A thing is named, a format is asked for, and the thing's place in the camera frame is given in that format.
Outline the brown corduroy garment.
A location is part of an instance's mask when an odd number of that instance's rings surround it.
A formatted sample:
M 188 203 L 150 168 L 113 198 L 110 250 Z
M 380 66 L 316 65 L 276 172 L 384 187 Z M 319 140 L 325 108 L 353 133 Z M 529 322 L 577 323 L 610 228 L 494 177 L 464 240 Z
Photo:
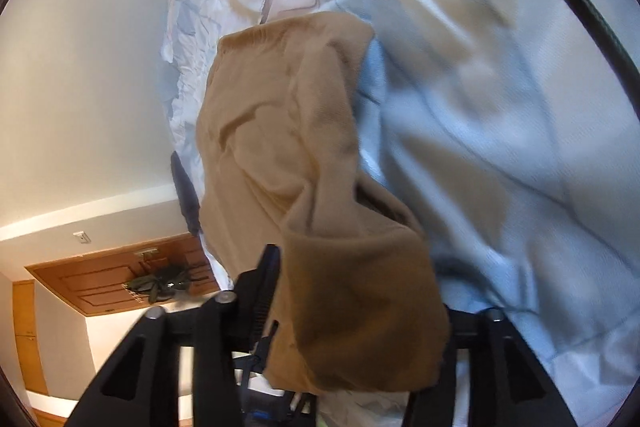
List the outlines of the brown corduroy garment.
M 298 392 L 434 385 L 450 335 L 424 234 L 359 165 L 352 97 L 373 39 L 319 12 L 222 38 L 196 123 L 200 222 L 232 277 L 281 251 L 269 384 Z

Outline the dark green bag on door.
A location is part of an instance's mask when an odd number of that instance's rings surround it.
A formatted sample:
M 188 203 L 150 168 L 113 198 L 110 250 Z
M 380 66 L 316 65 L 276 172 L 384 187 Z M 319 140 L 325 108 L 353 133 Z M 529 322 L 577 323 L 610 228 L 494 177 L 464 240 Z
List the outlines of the dark green bag on door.
M 149 305 L 164 303 L 187 293 L 192 283 L 189 270 L 181 265 L 167 265 L 153 273 L 136 277 L 122 284 L 125 291 Z

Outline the dark navy folded garment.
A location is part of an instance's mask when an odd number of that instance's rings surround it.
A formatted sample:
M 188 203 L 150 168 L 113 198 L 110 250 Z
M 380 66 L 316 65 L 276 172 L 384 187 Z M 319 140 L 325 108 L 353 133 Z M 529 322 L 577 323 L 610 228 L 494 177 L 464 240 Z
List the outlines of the dark navy folded garment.
M 179 155 L 174 152 L 170 156 L 171 176 L 174 180 L 180 211 L 186 220 L 186 228 L 193 236 L 201 232 L 200 202 L 194 185 L 184 170 Z

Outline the anime print bed sheet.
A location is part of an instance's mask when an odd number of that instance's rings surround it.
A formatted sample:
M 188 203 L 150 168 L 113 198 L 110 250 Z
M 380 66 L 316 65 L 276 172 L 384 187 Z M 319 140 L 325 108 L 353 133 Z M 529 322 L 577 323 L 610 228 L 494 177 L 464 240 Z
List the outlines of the anime print bed sheet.
M 639 380 L 638 82 L 564 0 L 168 0 L 165 107 L 196 191 L 218 41 L 314 11 L 374 29 L 361 166 L 424 226 L 448 305 L 502 308 L 578 424 L 614 421 Z

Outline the white wall switch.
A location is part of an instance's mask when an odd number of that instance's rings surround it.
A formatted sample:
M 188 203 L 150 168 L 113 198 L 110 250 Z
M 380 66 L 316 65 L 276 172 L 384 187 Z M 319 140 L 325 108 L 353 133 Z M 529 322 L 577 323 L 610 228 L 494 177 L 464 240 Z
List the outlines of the white wall switch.
M 90 239 L 89 235 L 84 231 L 74 232 L 73 236 L 81 244 L 90 244 L 91 243 L 91 239 Z

